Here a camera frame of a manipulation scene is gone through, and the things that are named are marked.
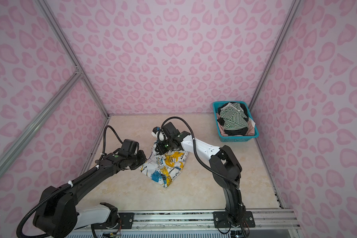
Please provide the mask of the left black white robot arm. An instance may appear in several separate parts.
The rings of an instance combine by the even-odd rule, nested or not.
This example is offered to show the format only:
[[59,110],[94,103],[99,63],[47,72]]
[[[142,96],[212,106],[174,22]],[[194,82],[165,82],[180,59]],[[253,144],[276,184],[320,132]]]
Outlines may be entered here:
[[98,207],[78,211],[77,204],[96,186],[107,178],[129,168],[135,170],[146,161],[144,151],[123,156],[119,150],[108,154],[97,165],[79,177],[56,188],[48,187],[42,193],[39,203],[33,207],[16,229],[19,238],[27,235],[23,227],[33,216],[33,225],[43,231],[42,238],[65,238],[73,230],[93,224],[106,228],[119,226],[118,209],[109,203],[101,202]]

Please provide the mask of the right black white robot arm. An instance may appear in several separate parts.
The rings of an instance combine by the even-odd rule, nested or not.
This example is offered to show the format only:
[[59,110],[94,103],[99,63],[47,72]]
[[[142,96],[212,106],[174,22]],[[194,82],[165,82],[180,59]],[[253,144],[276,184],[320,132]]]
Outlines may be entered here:
[[229,146],[210,145],[186,131],[170,137],[154,136],[157,138],[155,151],[158,155],[177,149],[193,153],[200,165],[212,173],[216,183],[223,189],[229,224],[233,227],[244,224],[246,207],[240,189],[242,167]]

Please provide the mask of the white yellow blue printed garment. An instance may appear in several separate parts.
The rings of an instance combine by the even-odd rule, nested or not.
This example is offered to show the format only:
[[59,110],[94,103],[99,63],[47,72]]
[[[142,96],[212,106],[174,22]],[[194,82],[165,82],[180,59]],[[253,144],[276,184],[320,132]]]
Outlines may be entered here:
[[152,181],[167,188],[183,171],[189,153],[183,150],[169,150],[159,154],[156,149],[157,144],[154,144],[151,155],[141,166],[140,171]]

